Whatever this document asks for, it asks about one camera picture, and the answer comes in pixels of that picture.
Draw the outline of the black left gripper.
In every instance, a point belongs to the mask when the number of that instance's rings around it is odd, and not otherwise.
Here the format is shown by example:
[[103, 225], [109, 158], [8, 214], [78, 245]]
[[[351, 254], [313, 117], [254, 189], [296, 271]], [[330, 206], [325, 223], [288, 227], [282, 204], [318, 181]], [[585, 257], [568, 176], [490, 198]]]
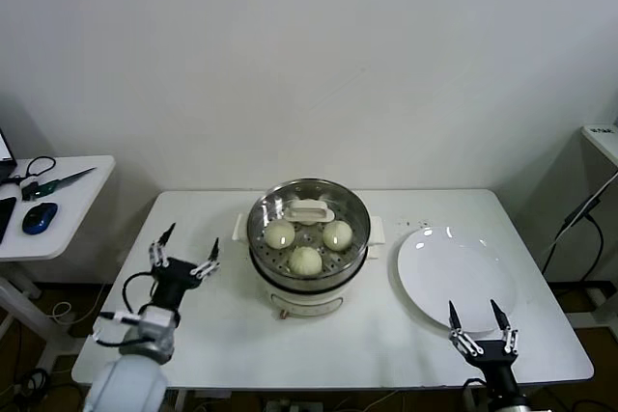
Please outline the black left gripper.
[[201, 285], [199, 278], [210, 276], [220, 266], [219, 238], [213, 243], [207, 259], [198, 266], [188, 261], [169, 260], [165, 246], [175, 227], [172, 223], [149, 247], [152, 276], [156, 281], [152, 303], [157, 307], [180, 307], [184, 294]]

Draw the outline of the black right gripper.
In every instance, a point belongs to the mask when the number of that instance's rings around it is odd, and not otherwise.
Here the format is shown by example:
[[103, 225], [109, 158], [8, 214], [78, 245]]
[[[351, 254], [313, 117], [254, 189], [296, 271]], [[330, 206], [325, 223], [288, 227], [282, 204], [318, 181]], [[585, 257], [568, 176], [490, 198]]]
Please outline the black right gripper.
[[465, 355], [469, 365], [482, 372], [492, 396], [516, 396], [520, 393], [520, 388], [512, 372], [512, 365], [517, 360], [519, 331], [511, 326], [507, 315], [493, 299], [491, 305], [498, 328], [502, 332], [502, 341], [486, 340], [476, 343], [463, 330], [452, 301], [449, 302], [449, 340]]

